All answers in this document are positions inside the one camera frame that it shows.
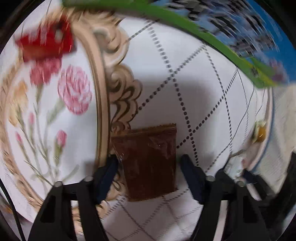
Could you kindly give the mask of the brown snack packet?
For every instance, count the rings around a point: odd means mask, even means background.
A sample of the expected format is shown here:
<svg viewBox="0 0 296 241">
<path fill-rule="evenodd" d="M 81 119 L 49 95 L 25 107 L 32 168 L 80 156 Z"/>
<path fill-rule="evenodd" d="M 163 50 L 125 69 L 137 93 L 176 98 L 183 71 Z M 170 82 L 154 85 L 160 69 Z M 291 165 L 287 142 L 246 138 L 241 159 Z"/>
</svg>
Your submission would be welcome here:
<svg viewBox="0 0 296 241">
<path fill-rule="evenodd" d="M 176 135 L 177 125 L 169 123 L 112 136 L 129 201 L 154 199 L 176 190 Z"/>
</svg>

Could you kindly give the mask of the white red snack packet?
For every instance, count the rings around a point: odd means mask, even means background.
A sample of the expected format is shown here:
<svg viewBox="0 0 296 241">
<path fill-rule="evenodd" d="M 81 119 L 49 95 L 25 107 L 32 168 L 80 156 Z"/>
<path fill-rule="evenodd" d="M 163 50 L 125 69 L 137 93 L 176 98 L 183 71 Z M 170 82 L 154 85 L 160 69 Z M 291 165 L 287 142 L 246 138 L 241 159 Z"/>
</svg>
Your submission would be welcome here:
<svg viewBox="0 0 296 241">
<path fill-rule="evenodd" d="M 223 167 L 226 173 L 232 180 L 238 180 L 243 173 L 243 170 L 248 166 L 247 151 L 240 150 L 236 153 L 230 154 L 225 166 Z"/>
</svg>

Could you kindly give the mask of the white knit blanket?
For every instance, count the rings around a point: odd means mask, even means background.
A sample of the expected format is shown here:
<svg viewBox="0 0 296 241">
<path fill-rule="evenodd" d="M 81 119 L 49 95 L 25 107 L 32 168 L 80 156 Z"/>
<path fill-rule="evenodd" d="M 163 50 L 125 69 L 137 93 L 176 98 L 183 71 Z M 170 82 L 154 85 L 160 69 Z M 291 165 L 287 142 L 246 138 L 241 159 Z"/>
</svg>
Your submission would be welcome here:
<svg viewBox="0 0 296 241">
<path fill-rule="evenodd" d="M 267 145 L 254 171 L 278 193 L 295 151 L 295 85 L 273 89 L 273 117 Z"/>
</svg>

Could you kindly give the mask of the cardboard milk box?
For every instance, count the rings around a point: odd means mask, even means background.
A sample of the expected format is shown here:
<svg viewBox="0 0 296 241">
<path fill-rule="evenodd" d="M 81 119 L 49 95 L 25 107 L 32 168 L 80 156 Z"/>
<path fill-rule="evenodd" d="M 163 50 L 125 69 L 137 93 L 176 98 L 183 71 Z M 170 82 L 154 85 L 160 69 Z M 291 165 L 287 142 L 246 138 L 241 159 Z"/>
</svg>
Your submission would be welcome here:
<svg viewBox="0 0 296 241">
<path fill-rule="evenodd" d="M 295 48 L 255 1 L 63 1 L 67 8 L 138 13 L 220 52 L 259 88 L 295 81 Z"/>
</svg>

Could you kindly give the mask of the small red triangular packet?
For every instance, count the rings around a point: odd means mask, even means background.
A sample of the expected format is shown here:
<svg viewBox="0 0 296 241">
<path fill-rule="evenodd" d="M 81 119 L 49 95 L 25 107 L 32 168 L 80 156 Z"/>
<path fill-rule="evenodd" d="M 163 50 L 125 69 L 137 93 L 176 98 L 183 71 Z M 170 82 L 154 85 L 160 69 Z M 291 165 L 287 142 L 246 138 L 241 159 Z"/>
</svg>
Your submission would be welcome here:
<svg viewBox="0 0 296 241">
<path fill-rule="evenodd" d="M 65 18 L 47 22 L 15 38 L 25 62 L 60 57 L 75 49 L 71 25 Z"/>
</svg>

